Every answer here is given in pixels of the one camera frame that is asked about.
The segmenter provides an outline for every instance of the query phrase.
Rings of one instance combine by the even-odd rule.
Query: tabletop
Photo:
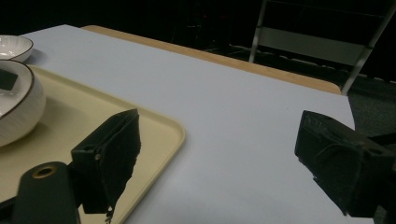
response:
[[[61,25],[24,36],[27,63],[184,126],[126,223],[373,223],[343,216],[294,155],[304,110],[354,127],[347,97],[110,35]]]

